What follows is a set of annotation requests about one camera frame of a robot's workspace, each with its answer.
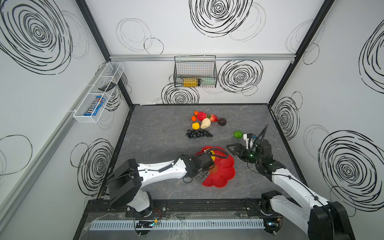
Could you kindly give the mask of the red flower shaped bowl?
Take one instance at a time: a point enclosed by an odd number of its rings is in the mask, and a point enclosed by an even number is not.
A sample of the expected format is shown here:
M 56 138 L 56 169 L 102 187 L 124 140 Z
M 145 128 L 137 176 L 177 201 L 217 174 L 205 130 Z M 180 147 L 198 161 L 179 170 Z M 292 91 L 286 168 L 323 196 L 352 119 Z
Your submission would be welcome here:
M 211 154 L 215 155 L 212 156 L 215 166 L 208 171 L 208 176 L 202 182 L 202 185 L 207 188 L 224 188 L 236 175 L 235 160 L 221 147 L 206 146 L 195 155 L 207 152 L 209 149 L 217 149 L 210 151 Z

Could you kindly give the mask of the dark purple plum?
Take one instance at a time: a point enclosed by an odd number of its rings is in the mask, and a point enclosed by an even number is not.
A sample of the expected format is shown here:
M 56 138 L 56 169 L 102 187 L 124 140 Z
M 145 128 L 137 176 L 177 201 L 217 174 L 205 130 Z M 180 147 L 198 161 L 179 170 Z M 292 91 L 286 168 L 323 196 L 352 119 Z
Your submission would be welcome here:
M 225 118 L 218 119 L 218 124 L 220 126 L 225 126 L 227 124 L 227 120 Z

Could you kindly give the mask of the large yellow lemon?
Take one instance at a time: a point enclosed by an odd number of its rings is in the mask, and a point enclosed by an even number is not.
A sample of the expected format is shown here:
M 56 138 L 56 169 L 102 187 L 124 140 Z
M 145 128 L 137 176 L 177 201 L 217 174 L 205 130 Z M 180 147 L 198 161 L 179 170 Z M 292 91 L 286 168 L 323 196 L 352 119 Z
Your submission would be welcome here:
M 213 161 L 215 161 L 216 156 L 215 156 L 215 152 L 214 152 L 214 151 L 210 151 L 210 156 L 211 156 L 211 159 L 212 159 Z

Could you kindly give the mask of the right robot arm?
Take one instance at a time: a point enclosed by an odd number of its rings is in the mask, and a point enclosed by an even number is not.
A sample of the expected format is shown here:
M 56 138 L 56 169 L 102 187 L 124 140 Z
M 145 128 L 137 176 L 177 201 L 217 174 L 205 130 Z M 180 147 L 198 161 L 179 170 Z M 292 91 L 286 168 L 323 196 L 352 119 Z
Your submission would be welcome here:
M 311 240 L 353 240 L 354 231 L 345 207 L 321 197 L 298 180 L 281 162 L 274 159 L 268 141 L 255 140 L 249 146 L 240 143 L 226 146 L 243 162 L 254 164 L 256 172 L 283 189 L 292 199 L 278 191 L 262 194 L 263 214 L 279 214 L 307 234 Z

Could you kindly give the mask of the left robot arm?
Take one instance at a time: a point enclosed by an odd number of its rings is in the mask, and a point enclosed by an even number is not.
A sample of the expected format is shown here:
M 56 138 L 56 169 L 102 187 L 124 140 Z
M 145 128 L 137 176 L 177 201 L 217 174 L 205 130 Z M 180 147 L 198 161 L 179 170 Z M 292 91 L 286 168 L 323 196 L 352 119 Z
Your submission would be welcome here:
M 175 160 L 142 164 L 129 159 L 109 174 L 107 187 L 112 208 L 128 206 L 137 212 L 152 210 L 152 197 L 143 187 L 165 180 L 189 180 L 214 167 L 214 151 L 201 154 L 180 154 Z

